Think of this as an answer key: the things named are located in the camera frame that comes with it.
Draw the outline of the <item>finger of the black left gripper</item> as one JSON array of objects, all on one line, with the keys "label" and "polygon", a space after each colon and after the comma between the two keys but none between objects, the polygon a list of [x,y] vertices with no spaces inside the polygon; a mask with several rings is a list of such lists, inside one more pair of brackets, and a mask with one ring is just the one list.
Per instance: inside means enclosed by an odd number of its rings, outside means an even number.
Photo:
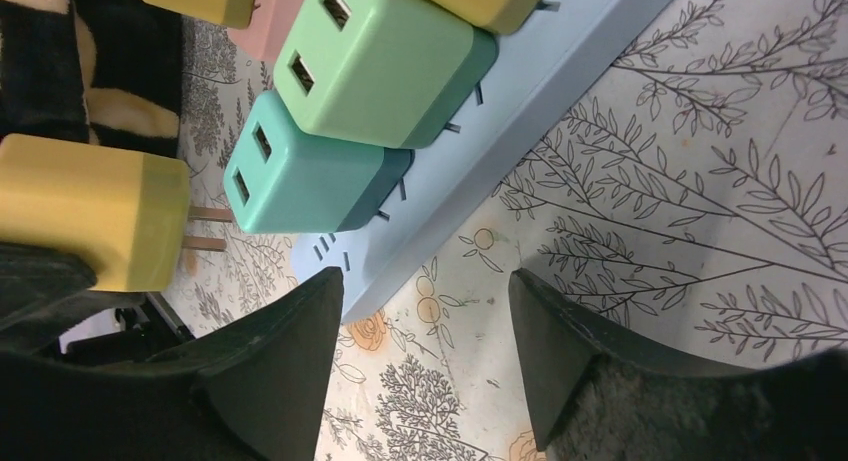
[{"label": "finger of the black left gripper", "polygon": [[38,352],[103,311],[133,308],[141,293],[95,291],[81,258],[51,248],[1,244],[1,350]]}]

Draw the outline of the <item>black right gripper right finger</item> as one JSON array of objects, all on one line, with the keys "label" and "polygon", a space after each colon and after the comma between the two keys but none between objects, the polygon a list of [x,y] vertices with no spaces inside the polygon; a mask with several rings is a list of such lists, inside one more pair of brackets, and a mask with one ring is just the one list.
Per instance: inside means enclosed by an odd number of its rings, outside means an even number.
[{"label": "black right gripper right finger", "polygon": [[764,372],[695,356],[569,301],[526,269],[509,302],[538,449],[556,460],[776,460],[791,429]]}]

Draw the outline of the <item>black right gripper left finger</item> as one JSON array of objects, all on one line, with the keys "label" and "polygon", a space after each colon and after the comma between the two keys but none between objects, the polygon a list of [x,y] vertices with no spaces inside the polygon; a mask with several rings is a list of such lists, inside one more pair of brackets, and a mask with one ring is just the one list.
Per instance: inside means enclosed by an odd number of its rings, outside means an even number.
[{"label": "black right gripper left finger", "polygon": [[142,362],[60,380],[77,434],[109,460],[309,460],[343,297],[339,268],[213,333]]}]

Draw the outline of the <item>teal charger plug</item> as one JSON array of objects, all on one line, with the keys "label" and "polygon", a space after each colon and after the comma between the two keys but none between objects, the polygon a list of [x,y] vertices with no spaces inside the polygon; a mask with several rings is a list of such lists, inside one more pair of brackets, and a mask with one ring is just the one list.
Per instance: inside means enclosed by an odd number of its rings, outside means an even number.
[{"label": "teal charger plug", "polygon": [[273,90],[257,96],[222,185],[249,234],[323,234],[362,228],[414,160],[406,149],[311,135]]}]

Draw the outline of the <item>light blue power strip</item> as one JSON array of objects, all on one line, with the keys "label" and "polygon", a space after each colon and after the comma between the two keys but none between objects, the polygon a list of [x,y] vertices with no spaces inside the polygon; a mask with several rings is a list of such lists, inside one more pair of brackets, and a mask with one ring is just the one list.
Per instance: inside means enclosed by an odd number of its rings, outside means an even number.
[{"label": "light blue power strip", "polygon": [[297,239],[296,279],[337,266],[343,321],[372,315],[672,1],[539,0],[517,32],[499,39],[475,92],[365,227]]}]

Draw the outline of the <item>green charger plug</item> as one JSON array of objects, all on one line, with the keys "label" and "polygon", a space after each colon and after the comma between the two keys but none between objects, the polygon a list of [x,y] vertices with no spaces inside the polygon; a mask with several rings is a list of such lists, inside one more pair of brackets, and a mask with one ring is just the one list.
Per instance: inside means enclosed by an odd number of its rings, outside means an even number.
[{"label": "green charger plug", "polygon": [[303,0],[273,82],[306,133],[421,149],[497,55],[491,34],[428,0]]}]

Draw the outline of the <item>pink power strip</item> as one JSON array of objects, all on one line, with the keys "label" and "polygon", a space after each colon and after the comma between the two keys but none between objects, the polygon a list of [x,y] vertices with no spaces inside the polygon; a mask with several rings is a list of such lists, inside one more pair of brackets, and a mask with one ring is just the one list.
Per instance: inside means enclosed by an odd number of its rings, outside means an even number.
[{"label": "pink power strip", "polygon": [[250,24],[229,28],[229,39],[251,58],[273,64],[300,10],[303,0],[255,0]]}]

